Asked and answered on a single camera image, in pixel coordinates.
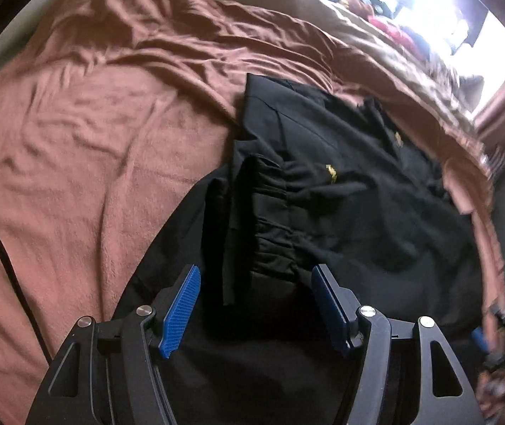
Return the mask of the person's right hand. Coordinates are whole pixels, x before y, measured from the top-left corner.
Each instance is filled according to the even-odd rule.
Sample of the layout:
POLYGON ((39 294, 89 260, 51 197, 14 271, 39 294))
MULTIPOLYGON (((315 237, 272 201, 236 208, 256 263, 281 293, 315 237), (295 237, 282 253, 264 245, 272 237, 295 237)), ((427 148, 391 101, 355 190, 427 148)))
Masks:
POLYGON ((483 363, 475 395, 486 424, 505 424, 505 364, 483 363))

